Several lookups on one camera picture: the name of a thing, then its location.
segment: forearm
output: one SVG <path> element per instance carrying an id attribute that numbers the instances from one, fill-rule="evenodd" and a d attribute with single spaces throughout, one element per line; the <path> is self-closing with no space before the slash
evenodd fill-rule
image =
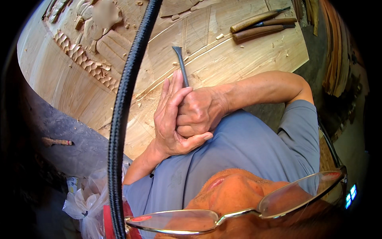
<path id="1" fill-rule="evenodd" d="M 253 104 L 287 105 L 297 99 L 313 103 L 308 83 L 301 76 L 289 72 L 263 72 L 245 80 L 215 87 L 224 99 L 226 113 Z"/>
<path id="2" fill-rule="evenodd" d="M 154 142 L 155 139 L 151 141 L 146 150 L 129 166 L 123 184 L 130 185 L 149 175 L 159 163 L 167 158 L 167 156 L 164 156 L 155 148 Z"/>

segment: wooden handle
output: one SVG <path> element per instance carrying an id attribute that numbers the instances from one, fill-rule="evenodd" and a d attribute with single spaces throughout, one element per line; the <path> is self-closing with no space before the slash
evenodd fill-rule
<path id="1" fill-rule="evenodd" d="M 279 18 L 279 19 L 272 19 L 268 21 L 263 21 L 263 26 L 271 26 L 271 25 L 287 25 L 297 22 L 296 18 Z"/>
<path id="2" fill-rule="evenodd" d="M 263 33 L 270 33 L 284 29 L 283 25 L 261 26 L 259 28 L 252 28 L 233 34 L 235 41 L 243 40 L 248 37 L 256 36 Z"/>
<path id="3" fill-rule="evenodd" d="M 236 23 L 231 27 L 231 32 L 236 33 L 246 27 L 249 27 L 250 25 L 253 25 L 255 23 L 258 23 L 266 18 L 273 17 L 275 15 L 279 14 L 277 10 L 272 10 L 272 11 L 266 11 L 265 13 L 260 13 L 256 16 L 250 17 L 248 19 L 245 19 L 239 23 Z"/>

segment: red object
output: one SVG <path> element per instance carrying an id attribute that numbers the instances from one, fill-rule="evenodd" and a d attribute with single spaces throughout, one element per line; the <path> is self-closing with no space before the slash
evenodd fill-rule
<path id="1" fill-rule="evenodd" d="M 128 202 L 123 202 L 123 215 L 124 216 L 133 215 Z M 104 205 L 104 226 L 105 226 L 106 239 L 115 239 L 113 223 L 112 223 L 112 215 L 110 212 L 109 205 Z M 138 229 L 136 228 L 131 228 L 129 235 L 131 239 L 142 239 Z"/>

